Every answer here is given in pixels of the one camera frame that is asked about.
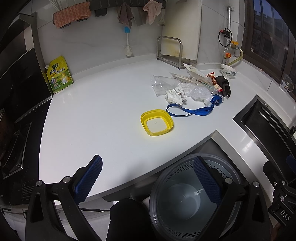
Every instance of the brown towel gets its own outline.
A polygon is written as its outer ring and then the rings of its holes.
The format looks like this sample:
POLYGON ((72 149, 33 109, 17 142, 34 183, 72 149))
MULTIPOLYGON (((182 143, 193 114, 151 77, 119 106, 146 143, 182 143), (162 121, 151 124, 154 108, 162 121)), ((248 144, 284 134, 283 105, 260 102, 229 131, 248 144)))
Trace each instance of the brown towel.
POLYGON ((54 13, 54 25, 57 28, 61 28, 62 26, 76 20, 88 18, 91 15, 89 4, 90 2, 79 3, 54 13))
POLYGON ((132 26, 131 20, 133 19, 133 14, 131 13, 131 8, 125 2, 118 9, 118 22, 122 23, 129 28, 132 26))

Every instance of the cutting board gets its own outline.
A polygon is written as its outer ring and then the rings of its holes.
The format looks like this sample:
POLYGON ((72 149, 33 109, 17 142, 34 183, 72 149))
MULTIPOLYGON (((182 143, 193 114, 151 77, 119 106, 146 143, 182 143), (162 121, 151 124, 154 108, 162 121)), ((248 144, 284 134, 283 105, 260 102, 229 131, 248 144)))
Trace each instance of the cutting board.
MULTIPOLYGON (((196 60, 200 41, 202 0, 168 0, 165 9, 163 36, 178 38, 183 44, 183 58, 196 60)), ((179 57, 180 44, 162 39, 161 54, 179 57)))

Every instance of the kitchen countertop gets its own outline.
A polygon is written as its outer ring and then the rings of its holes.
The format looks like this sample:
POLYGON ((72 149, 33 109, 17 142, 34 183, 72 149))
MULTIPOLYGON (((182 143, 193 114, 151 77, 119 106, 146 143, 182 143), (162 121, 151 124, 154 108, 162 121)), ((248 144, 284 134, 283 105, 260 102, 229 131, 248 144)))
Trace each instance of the kitchen countertop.
MULTIPOLYGON (((213 71, 216 76, 221 75, 218 69, 202 72, 213 71)), ((174 127, 169 133, 152 137, 145 132, 140 116, 148 110, 165 110, 168 103, 164 96, 156 97, 150 77, 170 77, 170 72, 187 74, 186 70, 159 60, 148 60, 85 76, 55 94, 41 139, 39 179, 45 183, 59 182, 98 154, 103 159, 103 169, 89 196, 108 195, 179 160, 217 131, 241 157, 232 161, 247 180, 258 179, 272 200, 274 189, 263 173, 267 158, 232 118, 256 95, 289 125, 284 110, 264 90, 238 73, 229 80, 230 98, 215 106, 209 115, 173 117, 174 127)), ((187 109, 204 107, 203 102, 187 100, 183 105, 187 109)))

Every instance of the crumpled paper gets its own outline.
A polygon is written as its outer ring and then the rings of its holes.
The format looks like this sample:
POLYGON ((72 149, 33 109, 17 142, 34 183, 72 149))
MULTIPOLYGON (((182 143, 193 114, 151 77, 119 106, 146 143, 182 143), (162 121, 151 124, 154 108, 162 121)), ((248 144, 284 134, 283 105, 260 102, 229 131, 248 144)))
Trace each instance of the crumpled paper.
POLYGON ((183 101, 187 101, 184 90, 182 87, 178 86, 173 90, 167 90, 165 94, 165 99, 168 103, 174 103, 182 105, 183 101))

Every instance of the yellow seasoning pouch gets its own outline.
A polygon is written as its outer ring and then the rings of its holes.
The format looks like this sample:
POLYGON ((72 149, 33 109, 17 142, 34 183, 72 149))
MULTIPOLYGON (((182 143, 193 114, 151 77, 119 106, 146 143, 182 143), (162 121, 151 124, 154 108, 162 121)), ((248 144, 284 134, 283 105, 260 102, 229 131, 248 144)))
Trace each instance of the yellow seasoning pouch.
POLYGON ((60 56, 50 62, 46 75, 54 94, 73 83, 63 56, 60 56))

